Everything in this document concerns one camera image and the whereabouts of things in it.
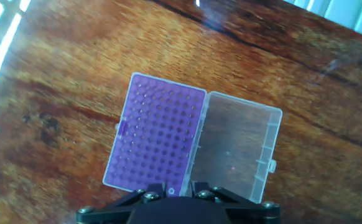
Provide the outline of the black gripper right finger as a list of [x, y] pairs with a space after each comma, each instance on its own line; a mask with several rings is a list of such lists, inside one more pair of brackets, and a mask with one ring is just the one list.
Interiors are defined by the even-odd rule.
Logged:
[[223, 187], [210, 187], [207, 182], [190, 184], [192, 197], [213, 202], [224, 211], [230, 223], [280, 224], [281, 209], [278, 203], [254, 203]]

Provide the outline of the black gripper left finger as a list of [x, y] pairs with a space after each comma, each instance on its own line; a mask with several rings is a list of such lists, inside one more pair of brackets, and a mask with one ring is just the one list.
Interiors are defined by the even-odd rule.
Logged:
[[127, 223], [132, 211], [144, 205], [166, 198], [166, 183], [149, 184], [146, 189], [137, 189], [104, 207], [85, 206], [76, 212], [76, 223], [81, 224], [122, 224]]

